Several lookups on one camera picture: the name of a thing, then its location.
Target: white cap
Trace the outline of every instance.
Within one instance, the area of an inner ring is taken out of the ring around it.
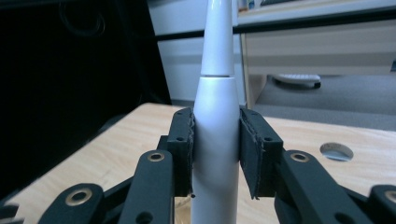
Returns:
[[[231,0],[208,0],[201,74],[233,76]]]

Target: gray floor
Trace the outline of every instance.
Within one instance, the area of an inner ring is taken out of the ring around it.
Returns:
[[[396,131],[396,75],[322,76],[319,89],[268,77],[253,110],[267,117]]]

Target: white cylinder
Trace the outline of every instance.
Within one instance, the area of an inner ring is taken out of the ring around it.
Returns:
[[[201,74],[233,75],[233,16],[231,0],[208,0]]]
[[[236,223],[240,112],[235,79],[200,77],[193,113],[191,223]]]

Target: metal grommet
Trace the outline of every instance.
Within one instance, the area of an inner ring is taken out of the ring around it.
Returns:
[[[309,161],[309,158],[307,156],[305,156],[305,154],[303,154],[303,153],[295,152],[295,153],[292,153],[290,156],[295,161],[300,161],[300,162],[308,162]]]
[[[387,190],[387,191],[385,191],[385,196],[391,202],[396,203],[396,190]]]
[[[148,155],[148,160],[149,161],[161,161],[165,158],[165,155],[163,155],[161,152],[154,152]]]
[[[66,204],[69,206],[76,206],[87,202],[92,196],[90,189],[76,189],[66,197]]]

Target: light wood tabletop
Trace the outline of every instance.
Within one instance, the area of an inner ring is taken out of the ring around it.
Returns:
[[[110,189],[134,175],[139,157],[155,149],[161,135],[168,135],[172,117],[182,107],[144,104],[132,111],[85,147],[78,150],[8,203],[19,205],[17,217],[37,223],[53,200],[79,183]],[[385,132],[314,122],[265,118],[284,141],[284,148],[315,156],[338,184],[368,195],[371,186],[396,185],[396,132]],[[321,155],[324,143],[349,147],[351,161],[332,161]],[[238,223],[278,223],[274,199],[251,200],[240,170]]]

